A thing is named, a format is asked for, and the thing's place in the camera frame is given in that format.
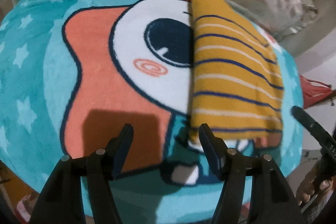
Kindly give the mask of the person's right hand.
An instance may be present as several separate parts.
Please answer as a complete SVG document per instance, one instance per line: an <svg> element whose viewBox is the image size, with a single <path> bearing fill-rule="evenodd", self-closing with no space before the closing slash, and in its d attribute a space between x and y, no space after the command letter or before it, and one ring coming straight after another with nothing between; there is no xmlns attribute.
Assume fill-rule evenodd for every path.
<svg viewBox="0 0 336 224"><path fill-rule="evenodd" d="M312 169L306 174L305 178L302 180L301 184L297 189L295 199L298 205L309 202L311 196L315 194L316 190L314 187L314 180L316 179L318 174L319 174L319 161L317 161L315 165L313 165ZM334 179L335 177L332 177L328 180L321 182L319 186L320 193L313 202L313 204L322 202L327 197L327 195L333 190Z"/></svg>

